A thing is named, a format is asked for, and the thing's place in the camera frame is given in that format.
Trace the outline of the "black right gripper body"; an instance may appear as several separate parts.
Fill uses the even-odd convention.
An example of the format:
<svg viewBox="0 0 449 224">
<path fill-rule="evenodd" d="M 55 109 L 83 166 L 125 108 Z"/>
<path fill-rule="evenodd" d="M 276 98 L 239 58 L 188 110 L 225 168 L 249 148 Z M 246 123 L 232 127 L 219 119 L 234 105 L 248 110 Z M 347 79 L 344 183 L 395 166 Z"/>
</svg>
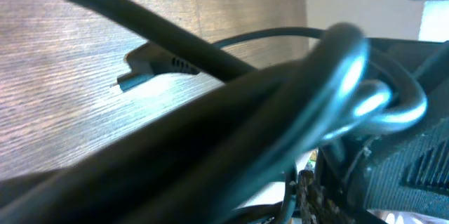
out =
<svg viewBox="0 0 449 224">
<path fill-rule="evenodd" d="M 303 171 L 304 223 L 376 223 L 373 211 L 448 217 L 448 43 L 373 38 L 351 119 Z"/>
</svg>

